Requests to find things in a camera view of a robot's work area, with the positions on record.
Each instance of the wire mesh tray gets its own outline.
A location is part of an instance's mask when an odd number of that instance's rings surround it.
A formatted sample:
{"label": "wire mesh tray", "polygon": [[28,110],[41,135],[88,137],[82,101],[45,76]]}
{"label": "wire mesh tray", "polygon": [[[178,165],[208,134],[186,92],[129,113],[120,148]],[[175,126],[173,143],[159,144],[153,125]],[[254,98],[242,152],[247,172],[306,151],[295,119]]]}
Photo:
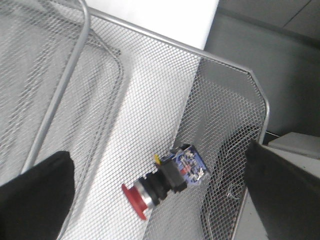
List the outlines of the wire mesh tray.
{"label": "wire mesh tray", "polygon": [[[244,196],[244,152],[268,120],[253,74],[90,13],[81,55],[35,159],[67,150],[75,162],[76,196],[59,239],[231,239]],[[73,1],[1,3],[0,39],[10,47],[0,46],[0,184],[26,165],[86,14]],[[121,184],[153,171],[155,153],[183,143],[197,147],[210,176],[139,220]]]}

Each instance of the mesh wall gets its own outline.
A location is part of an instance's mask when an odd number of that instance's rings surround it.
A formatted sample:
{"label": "mesh wall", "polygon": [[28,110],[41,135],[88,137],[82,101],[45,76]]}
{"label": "mesh wall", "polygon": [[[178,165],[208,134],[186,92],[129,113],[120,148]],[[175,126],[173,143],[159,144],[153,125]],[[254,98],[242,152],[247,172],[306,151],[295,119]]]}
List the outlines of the mesh wall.
{"label": "mesh wall", "polygon": [[[21,171],[82,21],[80,10],[58,3],[5,3],[2,182]],[[230,239],[244,190],[244,153],[263,135],[267,117],[250,72],[91,13],[88,39],[36,161],[66,150],[75,163],[76,196],[59,238]],[[196,146],[208,176],[170,193],[140,220],[121,184],[131,187],[156,170],[154,154],[184,143]]]}

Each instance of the gray floor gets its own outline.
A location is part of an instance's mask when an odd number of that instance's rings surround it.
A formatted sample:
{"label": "gray floor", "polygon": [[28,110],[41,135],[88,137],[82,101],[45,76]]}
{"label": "gray floor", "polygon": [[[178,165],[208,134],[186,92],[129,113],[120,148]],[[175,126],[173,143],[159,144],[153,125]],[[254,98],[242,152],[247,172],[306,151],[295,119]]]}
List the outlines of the gray floor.
{"label": "gray floor", "polygon": [[320,50],[217,13],[205,50],[252,69],[270,103],[268,131],[320,137]]}

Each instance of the metal mesh basket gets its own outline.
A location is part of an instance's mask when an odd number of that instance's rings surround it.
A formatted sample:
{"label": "metal mesh basket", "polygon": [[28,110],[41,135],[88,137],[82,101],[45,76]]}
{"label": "metal mesh basket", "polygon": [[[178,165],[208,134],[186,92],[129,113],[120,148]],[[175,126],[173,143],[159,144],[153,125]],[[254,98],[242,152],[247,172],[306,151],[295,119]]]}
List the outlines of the metal mesh basket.
{"label": "metal mesh basket", "polygon": [[[35,54],[33,48],[25,49],[33,40],[17,40],[20,52],[13,55],[14,49],[8,48],[7,57],[0,59],[0,68],[11,73],[10,78],[0,76],[0,91],[6,94],[1,95],[0,105],[0,174],[6,176],[2,182],[25,165],[72,51],[72,47],[66,50],[67,42],[73,41],[74,46],[84,25],[80,17],[85,10],[74,2],[38,3],[50,8],[28,9],[41,14],[49,9],[61,42],[56,43],[56,36],[46,38],[44,50],[36,48]],[[1,4],[0,18],[12,23],[14,11],[8,9]],[[76,196],[59,239],[231,239],[244,199],[244,152],[250,140],[263,137],[268,119],[268,103],[253,74],[94,9],[90,13],[81,55],[35,161],[67,150],[75,162]],[[11,29],[1,22],[2,28],[6,33]],[[41,34],[47,31],[46,26],[36,25],[40,28]],[[11,43],[11,38],[1,37],[5,43]],[[54,49],[47,50],[46,44]],[[53,61],[60,50],[64,61]],[[29,55],[33,58],[26,73],[16,73],[17,66],[10,63]],[[39,60],[45,56],[48,60]],[[42,73],[35,79],[44,83],[28,82],[32,69]],[[30,103],[20,106],[20,102]],[[183,143],[197,147],[209,176],[199,186],[169,194],[147,212],[148,221],[141,221],[121,184],[130,186],[154,171],[155,153],[165,155]]]}

